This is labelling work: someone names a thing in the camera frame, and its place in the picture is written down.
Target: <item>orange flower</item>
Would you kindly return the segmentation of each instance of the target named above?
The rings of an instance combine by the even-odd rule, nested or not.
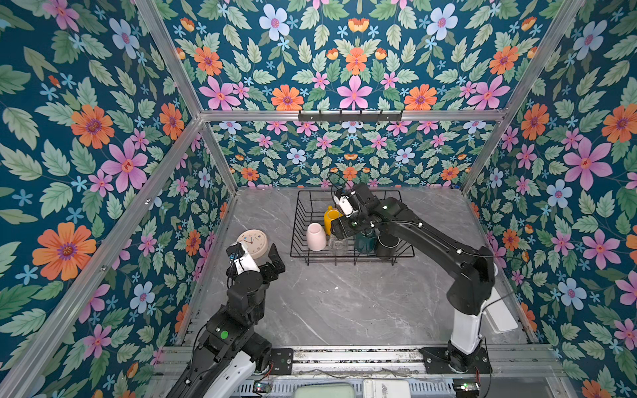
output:
[[[303,104],[303,97],[299,96],[297,88],[281,85],[281,89],[272,91],[272,105],[276,106],[277,111],[300,111]]]
[[[601,130],[601,135],[608,137],[608,140],[612,143],[616,143],[617,140],[621,143],[629,141],[632,134],[637,134],[637,104],[629,104],[628,108],[623,105],[618,106],[613,110],[612,115],[606,116],[604,120],[604,127]]]
[[[633,227],[633,232],[637,234],[637,225]],[[633,259],[633,261],[635,261],[635,264],[637,264],[637,236],[635,235],[626,236],[626,246],[629,249],[634,250],[634,252],[631,252],[631,258]]]
[[[544,134],[547,129],[544,126],[548,123],[547,106],[542,104],[535,104],[530,110],[527,110],[524,114],[524,120],[522,121],[522,136],[531,141],[535,140],[538,136]]]
[[[474,202],[471,202],[471,209],[473,210],[473,214],[476,215],[477,218],[480,218],[480,208]]]
[[[582,395],[586,398],[610,398],[610,393],[601,388],[601,385],[595,380],[584,380],[582,387]]]
[[[100,149],[111,141],[109,137],[115,135],[111,117],[105,116],[104,110],[98,106],[82,105],[82,113],[73,112],[71,119],[74,122],[71,124],[73,134],[80,136],[80,142],[85,146]]]
[[[489,63],[491,67],[491,74],[503,75],[504,72],[513,67],[513,63],[517,61],[519,54],[517,53],[517,46],[511,48],[506,46],[502,51],[496,52],[493,56],[493,60]]]
[[[40,274],[54,280],[62,272],[62,280],[68,281],[78,276],[78,268],[84,269],[89,262],[88,253],[94,253],[95,239],[89,239],[90,231],[84,225],[75,230],[72,222],[61,222],[57,233],[47,229],[38,237],[38,243],[45,248],[33,251],[33,265],[46,266]]]
[[[347,25],[352,32],[364,32],[369,27],[369,20],[367,18],[352,18],[347,21]]]
[[[345,169],[345,171],[343,172],[343,177],[348,180],[348,181],[352,181],[354,178],[356,178],[356,174],[358,172],[356,171],[355,168],[353,167],[348,167]]]
[[[164,124],[164,132],[167,136],[170,136],[172,140],[176,140],[177,137],[182,135],[182,112],[175,108],[174,104],[163,104],[161,111],[159,121]]]
[[[197,254],[199,244],[201,243],[201,234],[196,229],[192,230],[186,239],[186,253],[189,255]]]
[[[177,323],[175,324],[175,333],[179,333],[179,330],[182,329],[183,319],[186,317],[186,313],[188,313],[188,304],[184,304],[179,314],[177,314]]]
[[[522,307],[522,311],[524,311],[524,314],[526,315],[526,318],[529,320],[529,325],[531,325],[531,329],[533,329],[533,331],[538,330],[538,324],[535,323],[535,314],[533,313],[533,311],[531,311],[529,309],[529,306],[526,305],[526,303],[522,303],[520,304],[520,307]]]
[[[414,87],[409,91],[409,95],[405,97],[405,109],[408,111],[428,111],[431,106],[436,103],[438,97],[434,97],[438,92],[435,88],[429,88],[428,84]]]
[[[184,27],[184,29],[186,29],[189,32],[192,32],[195,30],[195,23],[191,20],[189,20],[188,18],[182,18],[180,19],[180,21],[182,22],[182,26]]]
[[[51,82],[51,84],[56,86],[58,89],[62,88],[62,86],[60,85],[60,81],[56,79],[54,75],[48,75],[48,79]]]
[[[452,166],[442,171],[442,179],[451,181],[454,178],[458,177],[458,174],[460,174],[460,169],[458,167]]]
[[[502,238],[502,243],[504,243],[505,247],[511,252],[517,249],[520,243],[520,237],[517,236],[517,231],[507,229]]]
[[[224,203],[224,204],[221,206],[220,213],[219,213],[219,218],[221,218],[221,219],[223,220],[223,219],[224,219],[224,217],[225,217],[225,212],[226,212],[227,210],[228,210],[228,202]]]
[[[248,181],[256,181],[259,179],[258,172],[256,170],[253,170],[251,167],[244,167],[243,170],[241,170],[241,176]]]
[[[363,53],[361,47],[354,47],[349,55],[345,57],[345,62],[347,62],[345,66],[347,70],[352,72],[352,75],[358,75],[361,71],[365,70],[367,55]]]
[[[195,52],[195,62],[199,63],[197,65],[199,69],[210,76],[221,75],[221,69],[224,68],[224,65],[219,61],[219,55],[216,52],[210,52],[208,47],[197,48]]]
[[[135,375],[137,374],[137,370],[140,368],[140,363],[139,362],[135,362],[133,365],[131,365],[130,368],[128,368],[128,371],[126,372],[126,377],[133,378],[135,377]]]
[[[374,53],[374,56],[378,60],[383,60],[383,59],[387,58],[387,51],[385,51],[383,48],[378,47],[376,49],[376,52]]]
[[[538,19],[536,17],[526,18],[524,22],[522,23],[522,30],[525,32],[528,31],[530,28],[533,27],[533,25],[535,25],[535,21],[537,20]]]
[[[332,48],[330,51],[327,52],[327,58],[331,59],[331,60],[335,60],[338,58],[338,50],[335,48]]]

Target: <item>black wire basket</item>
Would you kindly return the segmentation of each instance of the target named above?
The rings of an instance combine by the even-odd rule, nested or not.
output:
[[[374,193],[379,199],[396,197],[402,201],[398,190],[375,190]],[[323,215],[328,206],[336,207],[334,204],[334,192],[331,190],[300,190],[296,197],[296,212],[294,214],[294,227],[292,228],[292,243],[290,244],[290,257],[304,259],[307,265],[311,262],[351,264],[358,262],[388,262],[392,266],[398,259],[414,257],[413,246],[405,241],[401,241],[394,255],[391,257],[379,258],[375,253],[359,253],[354,250],[354,238],[347,239],[347,251],[344,255],[335,255],[329,247],[320,252],[313,252],[308,248],[306,231],[308,226],[317,222],[324,225]]]

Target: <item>round beige clock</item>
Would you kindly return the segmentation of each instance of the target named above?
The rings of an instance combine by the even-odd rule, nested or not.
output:
[[[268,251],[268,237],[259,229],[249,229],[239,235],[237,242],[243,243],[248,248],[248,253],[253,259],[257,259]]]

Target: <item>wall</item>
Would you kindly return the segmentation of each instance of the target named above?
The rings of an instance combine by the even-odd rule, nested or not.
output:
[[[587,1],[471,193],[538,339],[588,398],[637,390],[634,8]]]
[[[67,19],[53,18],[52,13],[58,12],[53,5],[65,9]],[[4,377],[189,115],[128,1],[4,2],[0,32],[5,54],[0,62],[0,224],[6,231],[0,240],[4,342],[0,377]],[[129,45],[124,45],[122,32],[128,34]],[[172,130],[166,127],[170,117],[176,120]],[[95,139],[91,141],[86,129],[97,131]],[[146,141],[140,142],[144,135]],[[141,395],[153,353],[171,344],[179,328],[179,314],[198,275],[197,264],[210,247],[206,240],[213,239],[210,231],[224,209],[225,189],[201,145],[199,140],[191,147],[173,177],[187,181],[183,189],[188,192],[182,195],[177,183],[167,183],[121,261],[108,272],[90,311],[38,378],[33,392],[39,398],[42,394],[90,397],[97,389],[102,392],[96,397],[114,392],[115,397],[130,398],[128,390]],[[129,158],[130,152],[136,154],[132,178],[121,177],[121,151]],[[211,174],[209,186],[200,182],[204,167]],[[184,234],[192,232],[194,222],[203,252],[186,247]],[[151,242],[157,239],[155,252],[148,256],[140,254],[142,234],[146,241],[148,235]],[[63,255],[66,249],[70,259],[59,260],[58,249]],[[139,313],[139,306],[131,308],[131,300],[138,285],[147,283],[155,299]],[[111,341],[107,345],[104,339],[101,354],[94,351],[84,359],[89,336],[98,325],[104,330],[111,327]],[[127,373],[131,366],[139,369],[135,377],[135,370]],[[131,378],[120,377],[123,374]]]
[[[403,109],[411,101],[409,98],[420,95],[410,91],[418,91],[424,84],[436,91],[427,94],[432,97],[430,104],[434,109],[472,109],[476,104],[480,109],[503,107],[534,55],[533,47],[559,7],[557,3],[539,1],[533,3],[535,7],[524,8],[512,0],[498,3],[416,0],[394,4],[389,0],[342,3],[291,0],[272,3],[276,9],[282,9],[278,12],[285,14],[282,23],[287,26],[284,29],[289,29],[289,34],[279,41],[270,39],[269,29],[259,25],[261,18],[266,18],[267,3],[193,0],[159,4],[204,107],[283,109],[273,98],[277,90],[288,85],[297,102],[290,109],[351,109],[351,104],[341,102],[344,97],[338,91],[350,87],[358,78],[363,87],[369,88],[359,95],[365,95],[366,103],[356,103],[356,109]],[[427,29],[436,26],[432,23],[436,18],[433,10],[445,7],[454,9],[447,18],[457,19],[455,27],[449,25],[446,34],[429,31],[434,36],[428,35]],[[347,57],[353,57],[352,52],[357,51],[353,50],[355,45],[363,48],[365,54],[357,58],[365,63],[358,75],[353,75],[357,72],[353,66],[347,66]],[[491,68],[490,64],[497,63],[508,46],[515,49],[508,54],[510,63],[501,69]],[[321,86],[318,81],[313,82],[317,73],[330,83]],[[499,103],[492,101],[481,106],[477,102],[476,84],[493,84],[495,89],[499,80],[502,80],[496,92]],[[210,98],[201,92],[210,95],[206,89],[209,84],[217,84],[220,89],[224,85],[228,89],[234,87],[231,97],[236,101],[229,100],[226,108],[221,103],[209,103]],[[467,85],[469,92],[463,94],[462,88]],[[538,81],[533,89],[543,93],[543,86],[543,81]],[[492,124],[471,129],[471,123],[463,121],[435,122],[437,129],[430,130],[424,124],[412,122],[399,129],[387,124],[377,129],[375,125],[363,125],[349,134],[340,126],[328,129],[313,125],[311,130],[298,130],[301,124],[289,123],[288,134],[277,134],[264,122],[238,124],[240,130],[216,127],[223,134],[224,152],[233,165],[238,184],[274,186],[320,185],[332,167],[341,173],[354,167],[356,178],[375,180],[379,185],[456,186],[462,183],[492,129]],[[326,138],[333,140],[332,147],[317,151],[317,138],[325,137],[326,133]],[[444,145],[436,140],[441,134]],[[387,146],[380,146],[380,151],[373,148],[378,135],[388,137]],[[259,146],[259,139],[268,136],[273,144]],[[304,152],[306,160],[299,163],[300,167],[288,161],[294,151]],[[414,157],[406,163],[401,161],[398,167],[395,159],[403,152],[411,152]],[[245,174],[246,169],[256,170],[257,174]],[[451,180],[443,179],[443,173]]]

